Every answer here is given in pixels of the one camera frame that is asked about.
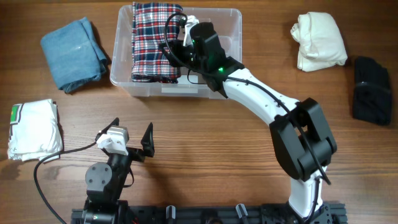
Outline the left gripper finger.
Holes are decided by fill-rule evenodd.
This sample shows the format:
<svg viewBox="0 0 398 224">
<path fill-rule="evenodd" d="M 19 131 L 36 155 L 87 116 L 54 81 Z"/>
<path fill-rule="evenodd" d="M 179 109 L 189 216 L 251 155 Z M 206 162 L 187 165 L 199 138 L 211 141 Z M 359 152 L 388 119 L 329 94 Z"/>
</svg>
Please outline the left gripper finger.
<svg viewBox="0 0 398 224">
<path fill-rule="evenodd" d="M 104 129 L 102 129 L 101 131 L 98 132 L 98 136 L 102 135 L 102 134 L 106 134 L 106 132 L 108 131 L 108 129 L 111 126 L 118 126 L 119 125 L 119 118 L 116 117 L 109 125 L 107 125 L 107 127 L 105 127 Z"/>
<path fill-rule="evenodd" d="M 142 139 L 141 139 L 142 149 L 144 151 L 144 155 L 147 157 L 154 157 L 155 148 L 154 148 L 154 140 L 153 140 L 153 124 L 149 123 Z"/>
</svg>

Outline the red plaid shirt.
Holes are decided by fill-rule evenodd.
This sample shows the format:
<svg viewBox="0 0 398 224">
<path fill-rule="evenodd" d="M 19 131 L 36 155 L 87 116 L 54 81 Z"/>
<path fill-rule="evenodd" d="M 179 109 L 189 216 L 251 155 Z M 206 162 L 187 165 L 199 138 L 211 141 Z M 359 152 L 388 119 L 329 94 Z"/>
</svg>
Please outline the red plaid shirt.
<svg viewBox="0 0 398 224">
<path fill-rule="evenodd" d="M 182 12 L 183 7 L 164 2 L 134 2 L 132 9 L 132 81 L 177 83 L 180 69 L 170 65 L 159 45 L 165 42 L 167 19 Z"/>
</svg>

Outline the cream cloth garment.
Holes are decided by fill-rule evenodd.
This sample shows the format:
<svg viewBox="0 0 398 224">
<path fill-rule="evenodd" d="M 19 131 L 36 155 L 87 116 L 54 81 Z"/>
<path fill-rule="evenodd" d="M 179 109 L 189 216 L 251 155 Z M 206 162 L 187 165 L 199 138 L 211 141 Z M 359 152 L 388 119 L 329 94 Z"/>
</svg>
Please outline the cream cloth garment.
<svg viewBox="0 0 398 224">
<path fill-rule="evenodd" d="M 290 33 L 299 43 L 297 68 L 304 72 L 343 66 L 348 59 L 340 30 L 328 13 L 299 15 Z"/>
</svg>

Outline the black knit garment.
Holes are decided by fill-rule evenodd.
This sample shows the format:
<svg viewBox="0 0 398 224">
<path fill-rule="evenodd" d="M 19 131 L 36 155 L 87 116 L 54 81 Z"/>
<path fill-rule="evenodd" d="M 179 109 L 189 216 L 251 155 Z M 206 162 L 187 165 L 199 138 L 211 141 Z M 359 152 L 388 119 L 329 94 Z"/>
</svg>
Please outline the black knit garment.
<svg viewBox="0 0 398 224">
<path fill-rule="evenodd" d="M 392 90 L 386 68 L 370 57 L 354 61 L 353 118 L 387 126 L 392 119 Z"/>
</svg>

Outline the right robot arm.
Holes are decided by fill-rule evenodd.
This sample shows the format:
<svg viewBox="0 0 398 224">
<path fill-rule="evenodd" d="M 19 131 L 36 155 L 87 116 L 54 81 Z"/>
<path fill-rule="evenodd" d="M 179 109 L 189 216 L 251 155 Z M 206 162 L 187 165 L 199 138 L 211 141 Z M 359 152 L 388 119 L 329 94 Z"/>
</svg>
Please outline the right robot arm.
<svg viewBox="0 0 398 224">
<path fill-rule="evenodd" d="M 165 25 L 162 53 L 173 67 L 199 73 L 212 91 L 241 103 L 268 125 L 277 161 L 291 178 L 288 205 L 298 222 L 313 222 L 322 207 L 322 182 L 330 182 L 326 169 L 337 150 L 320 105 L 312 98 L 284 96 L 255 78 L 226 55 L 212 23 L 183 17 L 178 26 L 186 28 L 190 43 L 169 40 Z"/>
</svg>

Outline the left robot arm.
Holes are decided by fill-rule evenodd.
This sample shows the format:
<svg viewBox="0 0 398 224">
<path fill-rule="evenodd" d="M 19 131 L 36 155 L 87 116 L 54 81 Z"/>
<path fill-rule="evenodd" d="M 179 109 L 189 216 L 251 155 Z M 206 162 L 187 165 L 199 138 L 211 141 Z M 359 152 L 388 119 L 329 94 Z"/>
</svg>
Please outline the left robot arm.
<svg viewBox="0 0 398 224">
<path fill-rule="evenodd" d="M 81 215 L 82 223 L 137 223 L 128 202 L 121 200 L 128 175 L 133 175 L 132 162 L 144 162 L 154 157 L 153 124 L 150 123 L 141 139 L 142 148 L 128 147 L 127 128 L 119 125 L 115 118 L 99 131 L 95 144 L 107 156 L 107 162 L 93 164 L 85 174 L 87 200 Z"/>
</svg>

